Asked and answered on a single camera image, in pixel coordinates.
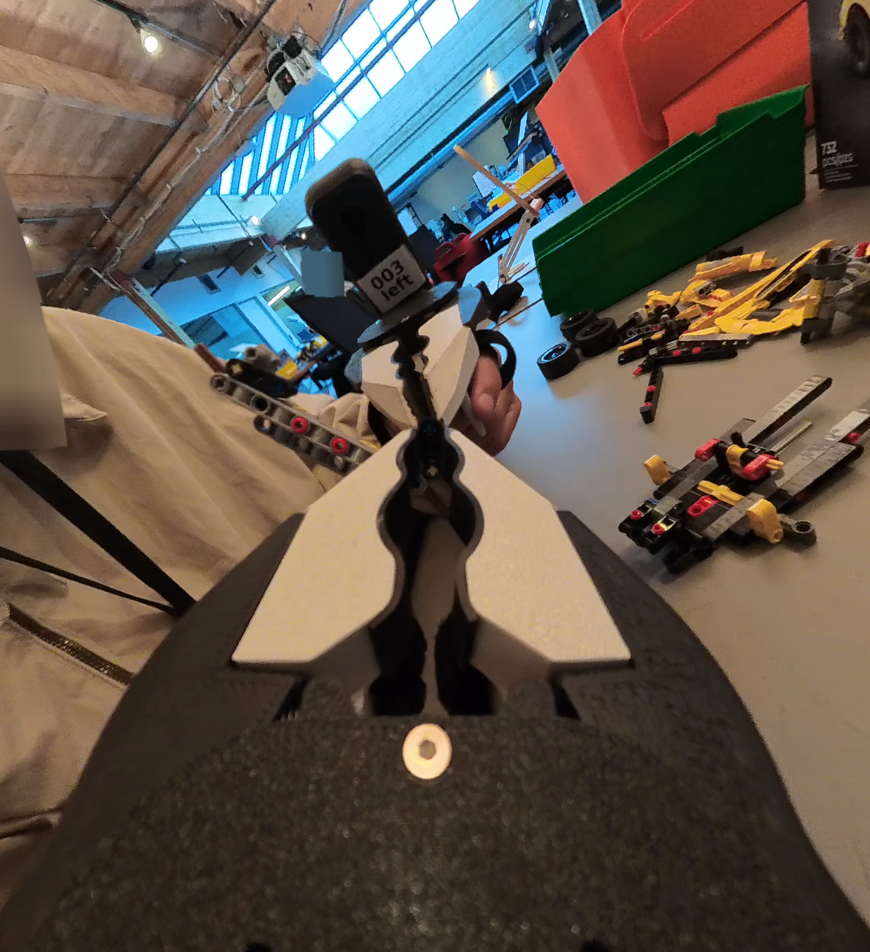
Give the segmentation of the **wooden stand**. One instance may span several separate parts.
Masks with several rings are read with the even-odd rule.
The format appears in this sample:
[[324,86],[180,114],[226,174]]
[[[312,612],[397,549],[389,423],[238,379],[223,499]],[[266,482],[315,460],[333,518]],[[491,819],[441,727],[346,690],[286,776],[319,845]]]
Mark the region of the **wooden stand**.
[[512,186],[504,183],[496,175],[490,173],[487,167],[481,165],[465,149],[459,145],[454,146],[454,152],[467,161],[477,171],[483,173],[495,186],[499,187],[511,200],[522,209],[522,217],[518,223],[513,237],[500,253],[498,261],[498,288],[510,284],[515,276],[526,268],[524,264],[518,264],[517,258],[520,254],[522,244],[531,228],[536,225],[540,210],[544,207],[544,201],[540,197],[527,199],[518,194]]

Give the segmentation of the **person's left hand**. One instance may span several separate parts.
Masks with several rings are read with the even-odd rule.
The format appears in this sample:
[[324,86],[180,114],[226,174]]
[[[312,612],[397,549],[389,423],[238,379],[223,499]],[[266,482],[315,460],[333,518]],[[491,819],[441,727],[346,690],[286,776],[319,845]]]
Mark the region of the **person's left hand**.
[[467,396],[468,409],[460,410],[451,426],[496,457],[509,444],[522,413],[522,401],[514,385],[501,386],[497,351],[478,357]]

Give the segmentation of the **toy brick chassis assembly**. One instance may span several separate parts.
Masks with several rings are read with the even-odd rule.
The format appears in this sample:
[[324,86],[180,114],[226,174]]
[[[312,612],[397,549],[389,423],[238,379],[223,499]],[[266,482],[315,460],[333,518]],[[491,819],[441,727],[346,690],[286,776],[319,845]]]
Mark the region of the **toy brick chassis assembly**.
[[644,469],[653,491],[619,522],[619,532],[660,556],[671,575],[727,541],[814,545],[816,530],[796,515],[798,507],[861,457],[870,431],[869,397],[812,445],[783,456],[811,426],[795,422],[832,385],[828,376],[810,376],[768,413],[702,444],[683,467],[649,458]]

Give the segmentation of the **black angled panel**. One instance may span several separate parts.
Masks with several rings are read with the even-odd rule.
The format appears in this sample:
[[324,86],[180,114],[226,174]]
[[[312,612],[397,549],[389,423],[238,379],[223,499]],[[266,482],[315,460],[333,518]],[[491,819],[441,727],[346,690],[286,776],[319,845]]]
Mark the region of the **black angled panel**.
[[358,339],[378,320],[378,316],[348,296],[314,296],[293,292],[286,303],[316,334],[352,355],[359,350]]

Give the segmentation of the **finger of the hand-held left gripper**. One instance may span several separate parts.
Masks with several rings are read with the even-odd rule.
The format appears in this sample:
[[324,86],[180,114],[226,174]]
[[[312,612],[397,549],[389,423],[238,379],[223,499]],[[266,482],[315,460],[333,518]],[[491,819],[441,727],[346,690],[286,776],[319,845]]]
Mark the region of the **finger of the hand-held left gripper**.
[[364,351],[361,358],[361,390],[372,406],[397,429],[414,429],[417,417],[406,398],[405,382],[396,360],[398,342],[387,342]]
[[474,332],[464,323],[461,307],[451,304],[427,318],[417,329],[423,347],[420,374],[434,415],[452,422],[468,391],[478,346]]

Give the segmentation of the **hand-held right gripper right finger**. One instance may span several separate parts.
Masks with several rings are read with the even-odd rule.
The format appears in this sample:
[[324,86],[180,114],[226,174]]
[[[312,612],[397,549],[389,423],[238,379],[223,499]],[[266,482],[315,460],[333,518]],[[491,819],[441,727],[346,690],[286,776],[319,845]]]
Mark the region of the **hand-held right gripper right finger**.
[[450,432],[450,713],[491,713],[524,682],[632,660],[561,519],[542,495]]

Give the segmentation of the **orange plastic carry case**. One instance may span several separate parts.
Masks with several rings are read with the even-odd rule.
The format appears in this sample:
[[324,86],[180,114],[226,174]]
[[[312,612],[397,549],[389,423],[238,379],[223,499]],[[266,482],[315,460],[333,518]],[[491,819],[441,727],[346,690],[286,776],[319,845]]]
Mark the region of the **orange plastic carry case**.
[[537,114],[587,202],[720,113],[810,80],[805,1],[624,1]]

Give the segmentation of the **grey beam toy brick subassembly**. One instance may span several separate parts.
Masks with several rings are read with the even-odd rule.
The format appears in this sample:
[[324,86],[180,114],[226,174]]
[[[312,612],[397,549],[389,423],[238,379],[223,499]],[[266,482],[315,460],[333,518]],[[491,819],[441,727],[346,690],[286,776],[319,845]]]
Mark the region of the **grey beam toy brick subassembly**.
[[290,401],[286,380],[245,360],[229,360],[211,376],[210,387],[249,410],[257,432],[333,472],[346,475],[377,451],[301,410]]

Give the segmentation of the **red chair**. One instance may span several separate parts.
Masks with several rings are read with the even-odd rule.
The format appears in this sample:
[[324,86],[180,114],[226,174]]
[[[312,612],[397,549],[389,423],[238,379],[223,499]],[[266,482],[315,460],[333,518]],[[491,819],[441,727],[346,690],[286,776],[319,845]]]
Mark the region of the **red chair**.
[[489,248],[483,239],[466,233],[438,245],[433,254],[436,283],[461,284],[465,275],[489,256]]

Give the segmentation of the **pile of yellow toy bricks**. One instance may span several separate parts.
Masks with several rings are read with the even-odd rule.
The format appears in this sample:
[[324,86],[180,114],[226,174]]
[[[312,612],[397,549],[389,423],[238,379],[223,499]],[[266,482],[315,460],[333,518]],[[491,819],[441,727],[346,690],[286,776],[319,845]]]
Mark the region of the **pile of yellow toy bricks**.
[[605,352],[640,376],[667,364],[734,358],[759,339],[799,342],[836,328],[870,325],[870,243],[823,241],[780,265],[764,250],[719,249],[696,265],[680,292],[650,292],[618,323],[595,310],[561,318],[562,340],[538,366],[549,379]]

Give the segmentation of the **white table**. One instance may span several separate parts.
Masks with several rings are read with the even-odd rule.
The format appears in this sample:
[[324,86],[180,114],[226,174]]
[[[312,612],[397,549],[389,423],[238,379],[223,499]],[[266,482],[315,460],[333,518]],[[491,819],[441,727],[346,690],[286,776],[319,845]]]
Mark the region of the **white table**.
[[[551,313],[572,314],[584,309],[589,296],[584,289],[585,270],[581,261],[582,251],[578,235],[586,228],[585,211],[578,208],[546,232],[533,239],[536,277],[541,288],[541,297]],[[503,287],[497,292],[488,292],[480,287],[460,293],[459,307],[465,327],[481,327],[485,322],[496,325],[510,321],[532,303],[523,303],[523,292],[515,289],[508,294]]]

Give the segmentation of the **small grey black toy connector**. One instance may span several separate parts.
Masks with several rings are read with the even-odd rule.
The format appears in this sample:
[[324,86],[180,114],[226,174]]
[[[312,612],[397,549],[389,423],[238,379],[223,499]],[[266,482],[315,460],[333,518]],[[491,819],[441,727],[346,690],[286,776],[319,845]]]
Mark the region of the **small grey black toy connector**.
[[441,516],[450,514],[454,458],[449,449],[445,426],[437,419],[420,422],[405,449],[409,498],[420,510]]

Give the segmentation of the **toy car box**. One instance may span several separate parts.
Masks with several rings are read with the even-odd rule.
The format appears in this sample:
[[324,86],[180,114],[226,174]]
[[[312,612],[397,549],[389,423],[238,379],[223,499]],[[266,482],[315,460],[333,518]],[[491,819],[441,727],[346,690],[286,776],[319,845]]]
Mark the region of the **toy car box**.
[[870,1],[809,1],[821,188],[870,185]]

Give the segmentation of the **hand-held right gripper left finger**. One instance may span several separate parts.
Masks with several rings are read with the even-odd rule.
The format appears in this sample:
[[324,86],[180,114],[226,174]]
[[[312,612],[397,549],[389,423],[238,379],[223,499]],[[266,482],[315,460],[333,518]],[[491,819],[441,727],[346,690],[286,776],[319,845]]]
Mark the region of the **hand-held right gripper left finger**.
[[232,654],[239,669],[326,677],[377,715],[415,712],[415,510],[405,431],[308,507]]

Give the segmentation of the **green plastic bin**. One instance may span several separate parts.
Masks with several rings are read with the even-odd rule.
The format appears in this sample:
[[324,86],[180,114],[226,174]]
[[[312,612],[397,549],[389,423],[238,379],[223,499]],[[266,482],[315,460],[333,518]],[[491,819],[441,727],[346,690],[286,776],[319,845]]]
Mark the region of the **green plastic bin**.
[[802,202],[806,90],[721,113],[582,205],[584,309],[602,311]]

